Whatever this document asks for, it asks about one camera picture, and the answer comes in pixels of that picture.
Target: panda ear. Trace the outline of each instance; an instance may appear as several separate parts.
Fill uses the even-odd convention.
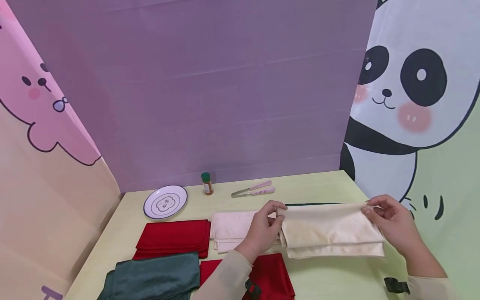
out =
[[[380,8],[380,6],[384,5],[388,0],[378,0],[377,2],[377,9]]]

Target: beige napkin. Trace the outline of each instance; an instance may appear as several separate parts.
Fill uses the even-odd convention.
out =
[[[247,236],[255,213],[256,211],[214,213],[210,229],[210,239],[214,240],[214,249],[218,253],[235,249]]]
[[[366,203],[290,206],[280,241],[290,258],[385,256],[384,237],[360,211]]]

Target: black buckle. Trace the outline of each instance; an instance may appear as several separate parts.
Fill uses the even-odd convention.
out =
[[[245,282],[245,288],[247,289],[247,294],[252,296],[253,300],[258,300],[260,297],[260,294],[262,293],[262,290],[258,285],[253,284],[253,282],[248,279]]]
[[[391,293],[407,293],[410,294],[410,289],[408,288],[408,284],[403,281],[403,282],[398,282],[395,278],[387,277],[384,278],[385,281],[385,286],[387,287],[387,290]]]

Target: green bottle cap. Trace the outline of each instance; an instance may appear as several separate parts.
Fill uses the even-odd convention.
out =
[[[202,173],[202,181],[204,183],[208,183],[210,181],[210,173],[208,172]]]

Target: pink tong handle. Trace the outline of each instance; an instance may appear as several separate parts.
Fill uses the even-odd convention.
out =
[[[252,196],[263,195],[263,194],[271,194],[273,192],[275,192],[275,187],[274,186],[269,187],[268,189],[265,189],[265,190],[259,190],[259,191],[253,192]]]
[[[271,181],[271,180],[262,182],[262,183],[257,184],[257,185],[254,185],[254,186],[252,186],[251,188],[249,188],[249,190],[250,190],[250,191],[253,191],[253,190],[262,188],[262,187],[264,187],[264,186],[269,186],[269,185],[272,185],[272,181]]]

